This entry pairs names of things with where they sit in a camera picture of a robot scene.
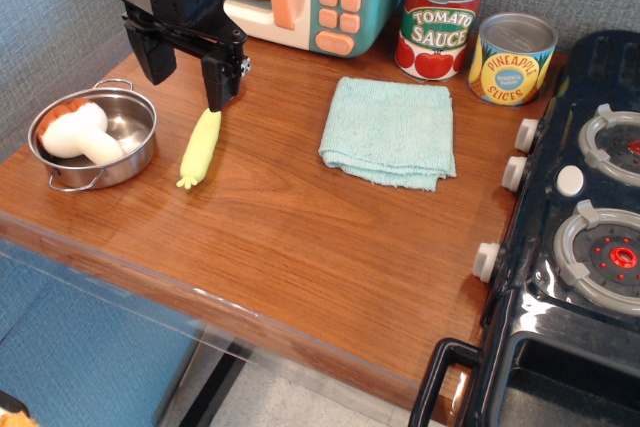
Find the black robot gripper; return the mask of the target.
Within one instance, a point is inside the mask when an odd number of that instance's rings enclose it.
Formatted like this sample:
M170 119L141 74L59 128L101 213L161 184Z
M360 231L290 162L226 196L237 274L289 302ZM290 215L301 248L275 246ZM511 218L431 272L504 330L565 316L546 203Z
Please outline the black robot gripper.
M211 112L220 112L248 72L246 34L225 13L226 0L121 0L129 44L153 84L176 69L174 50L201 57Z

